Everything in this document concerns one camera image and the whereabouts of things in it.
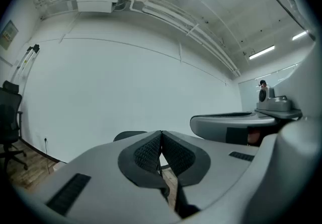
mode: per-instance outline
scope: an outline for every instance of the chair backrest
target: chair backrest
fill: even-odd
[[[19,85],[15,85],[9,81],[4,81],[2,87],[11,93],[19,93]]]
[[[22,96],[0,88],[0,128],[2,130],[19,129],[17,114]]]

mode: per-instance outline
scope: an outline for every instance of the black cable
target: black cable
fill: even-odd
[[[46,149],[47,169],[48,169],[48,173],[50,174],[50,171],[49,171],[48,154],[47,154],[47,140],[45,140],[45,149]]]
[[[304,28],[304,26],[302,26],[298,20],[292,15],[292,13],[282,4],[282,2],[280,0],[276,0],[278,2],[278,4],[280,4],[280,6],[286,11],[286,13],[305,31],[307,32],[307,30]],[[314,35],[312,35],[311,33],[308,33],[308,35],[310,36],[310,38],[315,41],[315,37]]]

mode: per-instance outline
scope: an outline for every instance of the person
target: person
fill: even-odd
[[[261,81],[260,81],[260,87],[261,87],[261,88],[265,88],[265,87],[269,87],[269,86],[267,85],[267,83],[266,83],[266,81],[265,81],[265,80],[261,80]]]

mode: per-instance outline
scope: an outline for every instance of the chair seat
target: chair seat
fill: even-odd
[[[19,139],[19,131],[1,131],[0,132],[0,144],[11,144]]]

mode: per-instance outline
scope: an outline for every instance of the white ceiling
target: white ceiling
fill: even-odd
[[[275,0],[167,0],[207,26],[224,44],[224,50],[241,72],[265,64],[287,53],[294,46],[310,43],[304,37],[292,42],[292,36],[300,33],[300,27],[287,15]],[[280,0],[290,11],[287,0]],[[66,3],[50,8],[51,13],[68,10]],[[252,51],[258,52],[275,44],[276,49],[247,62]]]

